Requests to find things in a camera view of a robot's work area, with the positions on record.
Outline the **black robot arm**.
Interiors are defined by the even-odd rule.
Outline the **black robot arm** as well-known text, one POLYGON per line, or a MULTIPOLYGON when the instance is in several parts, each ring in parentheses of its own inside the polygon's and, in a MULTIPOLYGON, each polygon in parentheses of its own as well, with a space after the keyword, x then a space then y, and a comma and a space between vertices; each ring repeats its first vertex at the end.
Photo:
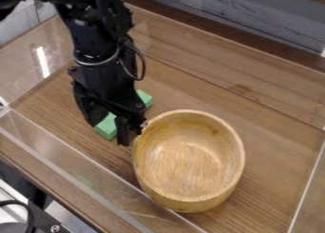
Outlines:
MULTIPOLYGON (((23 1, 0 0, 0 21, 23 1)), ((133 11, 124 0, 37 1, 54 5, 70 32, 76 65, 69 74, 88 123, 98 127, 113 118, 117 142, 128 146, 146 122, 146 104, 136 88, 146 75, 146 60, 130 36, 133 11)))

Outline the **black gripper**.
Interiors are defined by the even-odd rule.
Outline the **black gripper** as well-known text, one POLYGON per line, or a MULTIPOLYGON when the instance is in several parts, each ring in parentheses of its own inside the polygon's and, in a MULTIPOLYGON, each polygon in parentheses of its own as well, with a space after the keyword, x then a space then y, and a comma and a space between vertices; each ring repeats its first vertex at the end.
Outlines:
POLYGON ((136 89, 137 56, 122 50, 113 56, 76 54, 77 66, 69 70, 73 92, 88 123, 97 126, 113 113, 117 142, 132 144, 133 134, 140 135, 146 125, 145 104, 136 89))

